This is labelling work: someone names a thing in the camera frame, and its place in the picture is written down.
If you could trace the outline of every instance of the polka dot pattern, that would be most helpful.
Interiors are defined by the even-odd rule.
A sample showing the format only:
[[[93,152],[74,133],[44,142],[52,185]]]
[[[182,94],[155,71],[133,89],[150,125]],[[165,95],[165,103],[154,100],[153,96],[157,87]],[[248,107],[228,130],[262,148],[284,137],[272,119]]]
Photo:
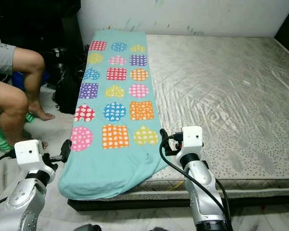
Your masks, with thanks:
[[[79,152],[87,149],[93,142],[93,133],[85,127],[74,127],[71,134],[71,150]]]
[[[131,46],[131,52],[145,52],[145,47],[140,44]]]
[[[145,145],[146,143],[155,145],[158,143],[158,135],[155,131],[142,125],[141,128],[134,133],[134,141],[138,145]]]
[[[112,85],[110,88],[107,88],[105,90],[105,96],[110,98],[110,97],[118,97],[122,98],[124,97],[125,91],[118,85]]]
[[[105,125],[102,128],[102,146],[104,149],[124,148],[130,144],[126,126]]]
[[[114,102],[107,104],[103,114],[109,121],[120,121],[126,115],[126,108],[122,104]]]
[[[127,45],[124,42],[115,42],[111,45],[111,49],[113,51],[125,51],[127,49]]]
[[[107,80],[126,80],[126,69],[110,67],[107,69]]]
[[[79,91],[80,99],[95,99],[97,97],[98,83],[82,83]]]
[[[95,111],[84,103],[83,105],[76,108],[74,121],[77,122],[83,119],[86,122],[90,122],[91,120],[94,119],[94,117]]]
[[[130,75],[131,78],[135,81],[145,81],[149,77],[149,73],[142,68],[132,70]]]
[[[153,119],[153,105],[151,101],[131,102],[130,104],[131,120]]]
[[[83,79],[96,80],[99,77],[100,77],[100,73],[98,71],[94,70],[93,68],[90,68],[90,69],[85,71]]]
[[[131,66],[146,66],[147,58],[144,54],[131,54],[130,55],[130,65]]]
[[[149,93],[149,88],[147,85],[144,85],[144,84],[136,83],[136,84],[131,85],[129,88],[129,94],[132,97],[143,98],[147,96],[148,93]]]
[[[92,53],[88,55],[88,63],[90,64],[98,64],[103,61],[103,55],[99,53]]]
[[[106,42],[103,41],[93,41],[89,46],[89,50],[92,51],[104,51],[106,47]]]
[[[116,55],[110,58],[109,63],[111,65],[115,65],[115,64],[124,65],[126,63],[126,59],[122,58],[120,55]]]

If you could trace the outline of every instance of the pink circle shape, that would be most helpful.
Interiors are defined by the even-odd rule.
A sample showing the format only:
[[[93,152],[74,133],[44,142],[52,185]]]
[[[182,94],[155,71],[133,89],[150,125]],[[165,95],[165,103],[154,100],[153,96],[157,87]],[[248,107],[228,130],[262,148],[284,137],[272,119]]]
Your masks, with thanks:
[[[149,93],[149,88],[147,85],[136,83],[130,86],[129,94],[132,97],[144,98]]]
[[[88,148],[93,142],[93,133],[86,127],[74,127],[71,134],[71,150],[79,152]]]

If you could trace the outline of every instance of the patterned mattress fabric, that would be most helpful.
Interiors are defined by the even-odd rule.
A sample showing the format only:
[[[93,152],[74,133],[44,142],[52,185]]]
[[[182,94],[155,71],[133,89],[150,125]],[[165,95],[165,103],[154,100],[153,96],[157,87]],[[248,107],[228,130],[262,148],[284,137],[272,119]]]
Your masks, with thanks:
[[[289,53],[273,38],[147,43],[162,127],[202,126],[203,156],[229,197],[289,195]],[[186,199],[183,181],[166,167],[110,200]]]

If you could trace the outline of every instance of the gray shorts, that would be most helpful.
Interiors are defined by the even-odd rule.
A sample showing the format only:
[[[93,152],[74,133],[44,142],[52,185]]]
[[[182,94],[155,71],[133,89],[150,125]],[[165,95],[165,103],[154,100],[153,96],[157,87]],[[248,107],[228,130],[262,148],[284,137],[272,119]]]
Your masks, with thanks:
[[[13,73],[13,57],[15,46],[0,43],[0,73]]]

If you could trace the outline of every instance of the red square shape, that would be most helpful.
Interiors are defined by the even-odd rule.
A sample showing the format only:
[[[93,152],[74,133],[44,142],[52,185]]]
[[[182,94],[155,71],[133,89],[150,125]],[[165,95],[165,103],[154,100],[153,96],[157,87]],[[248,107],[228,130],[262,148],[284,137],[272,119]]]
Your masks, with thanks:
[[[106,42],[103,41],[93,41],[90,44],[89,50],[95,50],[95,51],[104,51],[106,47]]]
[[[119,67],[110,67],[107,69],[107,80],[126,80],[126,69]]]

